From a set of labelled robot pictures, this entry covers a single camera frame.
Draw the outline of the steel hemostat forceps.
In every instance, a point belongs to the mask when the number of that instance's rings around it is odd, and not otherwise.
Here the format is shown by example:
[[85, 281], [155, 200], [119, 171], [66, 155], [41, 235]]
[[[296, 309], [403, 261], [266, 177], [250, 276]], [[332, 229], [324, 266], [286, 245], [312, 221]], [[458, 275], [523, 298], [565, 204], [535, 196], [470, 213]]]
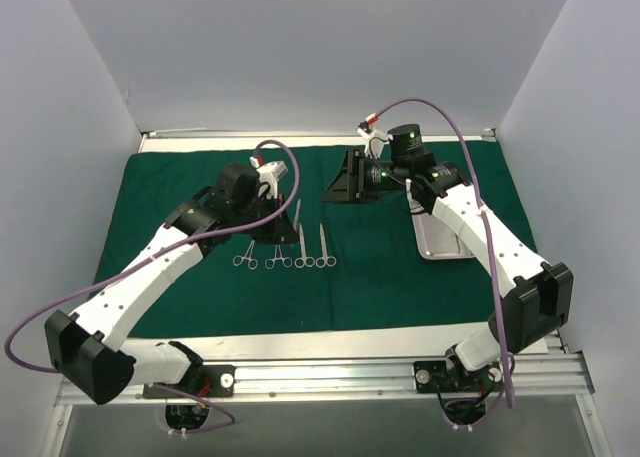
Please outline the steel hemostat forceps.
[[254, 248], [255, 248], [255, 241], [251, 240], [246, 250], [244, 251], [244, 253], [238, 254], [233, 258], [232, 260], [233, 266], [234, 267], [245, 266], [251, 271], [256, 270], [258, 267], [258, 260], [253, 257]]
[[292, 265], [293, 265], [292, 258], [289, 257], [289, 256], [286, 256], [283, 253], [281, 245], [275, 245], [274, 246], [273, 256], [270, 257], [270, 258], [267, 258], [264, 261], [264, 266], [268, 270], [272, 270], [272, 269], [276, 268], [277, 266], [282, 266], [284, 268], [290, 268]]

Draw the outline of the steel surgical scissors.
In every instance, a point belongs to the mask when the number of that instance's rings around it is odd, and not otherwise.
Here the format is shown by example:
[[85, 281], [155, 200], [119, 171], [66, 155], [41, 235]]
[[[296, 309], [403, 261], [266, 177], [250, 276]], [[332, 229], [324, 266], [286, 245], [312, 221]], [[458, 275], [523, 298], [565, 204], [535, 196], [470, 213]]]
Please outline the steel surgical scissors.
[[316, 267], [317, 268], [335, 267], [337, 264], [337, 259], [335, 256], [329, 254], [326, 233], [325, 233], [324, 225], [322, 223], [319, 224], [319, 238], [320, 238], [320, 246], [321, 246], [321, 255], [315, 259]]
[[300, 255], [294, 259], [293, 261], [294, 266], [297, 269], [313, 268], [315, 266], [315, 260], [307, 254], [304, 228], [302, 224], [299, 225], [298, 236], [299, 236]]

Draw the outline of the dark green surgical cloth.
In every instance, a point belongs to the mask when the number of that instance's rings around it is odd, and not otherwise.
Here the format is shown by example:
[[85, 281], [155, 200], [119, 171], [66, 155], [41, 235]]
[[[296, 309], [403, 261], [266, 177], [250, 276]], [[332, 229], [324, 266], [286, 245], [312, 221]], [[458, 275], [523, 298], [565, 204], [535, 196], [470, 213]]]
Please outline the dark green surgical cloth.
[[[532, 250], [534, 239], [499, 144], [467, 143], [489, 207]], [[486, 322], [493, 312], [490, 278], [475, 259], [428, 261], [417, 250], [404, 195], [369, 205], [321, 203], [345, 147], [298, 147], [301, 170], [288, 209], [300, 219], [306, 253], [322, 255], [325, 230], [334, 267], [278, 264], [274, 247], [257, 245], [256, 270], [243, 256], [250, 237], [235, 235], [183, 274], [138, 321], [131, 337], [182, 338], [382, 329]], [[132, 156], [112, 215], [96, 280], [119, 273], [147, 244], [178, 204], [213, 185], [224, 165], [247, 163], [246, 151], [144, 153]]]

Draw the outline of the steel instrument tray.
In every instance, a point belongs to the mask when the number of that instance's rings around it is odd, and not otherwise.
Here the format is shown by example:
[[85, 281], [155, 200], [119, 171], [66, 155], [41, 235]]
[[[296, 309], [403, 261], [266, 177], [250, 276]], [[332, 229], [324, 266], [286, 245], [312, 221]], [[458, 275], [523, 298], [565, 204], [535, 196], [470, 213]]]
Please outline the steel instrument tray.
[[428, 214], [416, 201], [409, 201], [419, 255], [425, 260], [473, 258], [468, 247], [444, 223]]

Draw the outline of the steel tweezers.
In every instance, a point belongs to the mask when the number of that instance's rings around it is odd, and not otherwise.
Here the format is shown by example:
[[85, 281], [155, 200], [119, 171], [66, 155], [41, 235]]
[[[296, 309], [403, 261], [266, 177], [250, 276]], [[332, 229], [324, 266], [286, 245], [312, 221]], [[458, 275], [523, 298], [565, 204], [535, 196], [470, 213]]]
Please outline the steel tweezers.
[[301, 199], [298, 199], [295, 206], [295, 213], [292, 226], [296, 233], [299, 233], [300, 229], [300, 211], [301, 211]]

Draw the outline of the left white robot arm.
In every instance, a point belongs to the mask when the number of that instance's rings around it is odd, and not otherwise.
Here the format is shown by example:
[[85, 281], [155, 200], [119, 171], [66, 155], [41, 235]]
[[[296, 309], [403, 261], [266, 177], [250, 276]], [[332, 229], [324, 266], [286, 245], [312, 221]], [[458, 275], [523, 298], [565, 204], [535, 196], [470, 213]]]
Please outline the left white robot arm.
[[282, 161], [231, 163], [214, 185], [181, 203], [143, 251], [93, 298], [70, 314], [55, 311], [44, 329], [49, 356], [63, 374], [98, 405], [129, 386], [167, 385], [179, 396], [208, 380], [203, 358], [186, 344], [130, 339], [141, 317], [184, 273], [234, 234], [255, 243], [294, 243], [297, 235], [279, 183]]

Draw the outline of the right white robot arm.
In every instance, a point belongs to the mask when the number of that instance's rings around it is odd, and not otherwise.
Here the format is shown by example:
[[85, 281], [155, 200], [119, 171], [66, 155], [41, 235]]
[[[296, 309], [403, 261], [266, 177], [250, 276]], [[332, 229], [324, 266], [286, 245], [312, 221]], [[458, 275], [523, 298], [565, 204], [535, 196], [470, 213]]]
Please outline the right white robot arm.
[[469, 388], [490, 363], [519, 353], [567, 323], [573, 273], [566, 264], [552, 265], [528, 248], [484, 204], [478, 186], [456, 164], [438, 163], [427, 151], [379, 161], [350, 147], [322, 200], [365, 204], [392, 190], [405, 191], [409, 202], [417, 204], [416, 236], [426, 234], [424, 218], [437, 221], [487, 271], [497, 297], [485, 327], [450, 349], [443, 367], [450, 386]]

